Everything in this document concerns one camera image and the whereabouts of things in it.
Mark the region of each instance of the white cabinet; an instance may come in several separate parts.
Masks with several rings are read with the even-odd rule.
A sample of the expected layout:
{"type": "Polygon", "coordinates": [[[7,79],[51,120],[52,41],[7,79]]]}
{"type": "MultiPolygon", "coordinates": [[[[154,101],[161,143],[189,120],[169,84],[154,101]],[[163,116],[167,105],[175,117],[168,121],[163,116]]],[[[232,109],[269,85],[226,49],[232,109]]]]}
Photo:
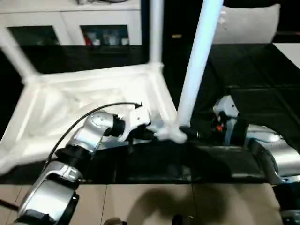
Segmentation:
{"type": "Polygon", "coordinates": [[[0,0],[0,26],[19,45],[141,45],[140,0],[0,0]]]}
{"type": "Polygon", "coordinates": [[[0,24],[20,45],[72,45],[59,12],[0,14],[0,24]]]}
{"type": "Polygon", "coordinates": [[[141,45],[140,11],[62,12],[74,45],[141,45]]]}

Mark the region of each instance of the wooden floor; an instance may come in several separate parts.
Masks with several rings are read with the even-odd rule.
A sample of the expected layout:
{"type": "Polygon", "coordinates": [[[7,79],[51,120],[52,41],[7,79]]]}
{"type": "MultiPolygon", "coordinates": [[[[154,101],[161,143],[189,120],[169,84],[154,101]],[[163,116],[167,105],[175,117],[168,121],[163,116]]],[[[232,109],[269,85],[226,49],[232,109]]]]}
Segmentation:
{"type": "MultiPolygon", "coordinates": [[[[1,185],[0,198],[20,204],[30,186],[1,185]]],[[[203,225],[281,225],[269,184],[81,185],[71,225],[103,225],[120,218],[128,225],[171,225],[175,214],[203,225]]],[[[0,208],[0,225],[16,213],[0,208]]]]}

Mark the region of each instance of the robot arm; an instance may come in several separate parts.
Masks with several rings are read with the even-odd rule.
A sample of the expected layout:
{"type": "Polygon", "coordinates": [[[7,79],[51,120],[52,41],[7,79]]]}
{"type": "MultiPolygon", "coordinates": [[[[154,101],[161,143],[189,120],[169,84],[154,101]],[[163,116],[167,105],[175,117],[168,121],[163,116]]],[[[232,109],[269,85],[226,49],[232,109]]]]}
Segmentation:
{"type": "Polygon", "coordinates": [[[91,114],[32,185],[15,224],[67,225],[79,201],[76,190],[103,137],[111,135],[125,141],[132,130],[149,123],[143,106],[122,119],[103,111],[91,114]]]}

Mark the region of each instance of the black tabletop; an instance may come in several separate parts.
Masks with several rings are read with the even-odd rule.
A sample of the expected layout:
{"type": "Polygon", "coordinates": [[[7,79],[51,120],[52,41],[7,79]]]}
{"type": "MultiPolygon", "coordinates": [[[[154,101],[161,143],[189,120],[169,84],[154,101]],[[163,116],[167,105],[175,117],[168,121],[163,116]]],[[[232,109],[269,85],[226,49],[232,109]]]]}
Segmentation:
{"type": "MultiPolygon", "coordinates": [[[[141,46],[121,52],[105,52],[83,46],[27,47],[26,54],[43,74],[145,63],[141,46]]],[[[178,46],[164,56],[164,77],[178,106],[191,46],[178,46]]],[[[4,64],[6,74],[15,74],[4,64]]],[[[14,86],[2,112],[6,121],[12,113],[22,85],[11,76],[14,86]]],[[[214,45],[203,76],[191,125],[210,128],[211,108],[217,99],[231,94],[240,114],[253,123],[281,133],[300,150],[300,70],[275,46],[214,45]]],[[[43,163],[14,168],[0,178],[1,183],[31,184],[43,163]]],[[[176,145],[152,142],[100,151],[86,174],[87,183],[190,183],[190,182],[265,182],[254,157],[241,147],[206,146],[201,143],[176,145]]]]}

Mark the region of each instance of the black surface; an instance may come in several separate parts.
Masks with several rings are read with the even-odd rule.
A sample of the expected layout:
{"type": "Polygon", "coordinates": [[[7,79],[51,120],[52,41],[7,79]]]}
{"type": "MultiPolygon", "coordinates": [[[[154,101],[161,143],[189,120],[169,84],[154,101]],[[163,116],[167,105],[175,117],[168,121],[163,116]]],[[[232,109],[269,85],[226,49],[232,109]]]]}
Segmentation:
{"type": "Polygon", "coordinates": [[[0,51],[0,62],[2,76],[2,80],[0,82],[0,136],[2,137],[23,90],[23,84],[19,74],[12,67],[11,63],[2,51],[0,51]]]}
{"type": "MultiPolygon", "coordinates": [[[[25,49],[42,73],[78,71],[146,61],[141,47],[127,55],[111,55],[86,47],[25,49]]],[[[164,57],[164,77],[178,106],[191,46],[170,50],[164,57]]],[[[231,94],[241,117],[269,126],[297,150],[300,149],[300,114],[295,94],[299,92],[297,69],[273,45],[215,45],[210,52],[191,125],[210,128],[211,108],[224,94],[231,94]]],[[[0,183],[31,184],[42,163],[19,166],[0,178],[0,183]]],[[[208,147],[193,143],[176,145],[154,142],[103,150],[90,164],[87,183],[190,183],[264,182],[257,162],[237,147],[208,147]]]]}

